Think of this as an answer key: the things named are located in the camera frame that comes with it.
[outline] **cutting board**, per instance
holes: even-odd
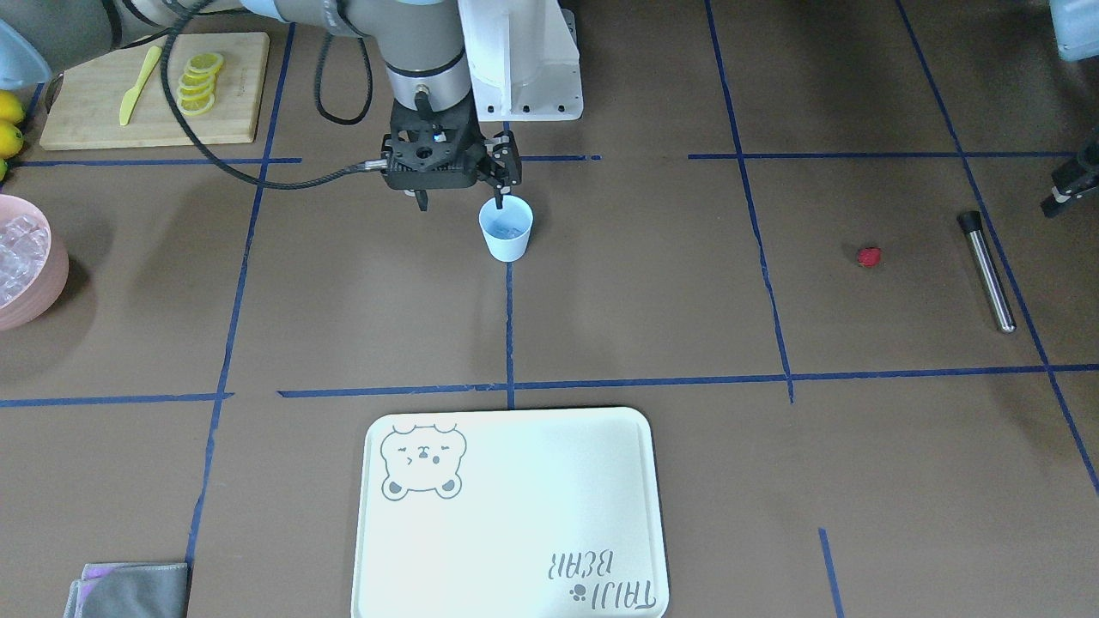
[[[66,70],[42,130],[42,147],[80,151],[189,145],[191,142],[164,100],[159,65],[145,84],[130,124],[119,126],[122,95],[136,81],[148,46],[163,47],[164,41],[158,38],[141,47],[111,52]],[[255,140],[269,43],[265,32],[181,34],[176,40],[168,63],[173,91],[188,58],[201,52],[219,52],[225,56],[218,75],[213,109],[187,118],[204,144],[241,144]]]

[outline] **lemon slice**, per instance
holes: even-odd
[[[217,79],[218,76],[212,73],[207,73],[202,75],[185,73],[184,75],[179,76],[179,87],[186,88],[188,90],[197,90],[199,88],[206,88]]]
[[[187,71],[192,74],[217,73],[225,64],[225,56],[218,52],[202,52],[187,60]]]
[[[210,92],[200,99],[177,99],[176,104],[179,106],[179,111],[184,112],[184,115],[199,115],[210,111],[213,101],[213,92]]]
[[[209,95],[213,95],[214,85],[213,82],[207,86],[199,87],[197,89],[191,88],[176,88],[176,98],[180,101],[197,101],[199,99],[204,99]]]

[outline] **bear face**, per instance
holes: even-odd
[[[466,453],[466,437],[457,428],[441,430],[434,424],[400,431],[396,427],[381,441],[386,481],[381,493],[399,500],[409,492],[434,490],[449,499],[462,490],[458,466]]]

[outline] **pink bowl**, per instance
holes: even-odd
[[[23,291],[0,307],[0,331],[25,324],[41,316],[57,300],[68,279],[68,252],[49,229],[49,222],[33,203],[14,196],[0,195],[0,221],[26,214],[37,220],[49,235],[46,262]]]

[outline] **knife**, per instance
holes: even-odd
[[[120,126],[130,124],[130,117],[134,113],[134,106],[137,104],[137,98],[141,97],[141,91],[145,88],[145,81],[148,80],[148,76],[153,74],[153,69],[158,62],[160,62],[160,48],[154,45],[145,53],[145,63],[141,65],[141,74],[137,75],[137,82],[122,96],[122,107],[119,108]]]

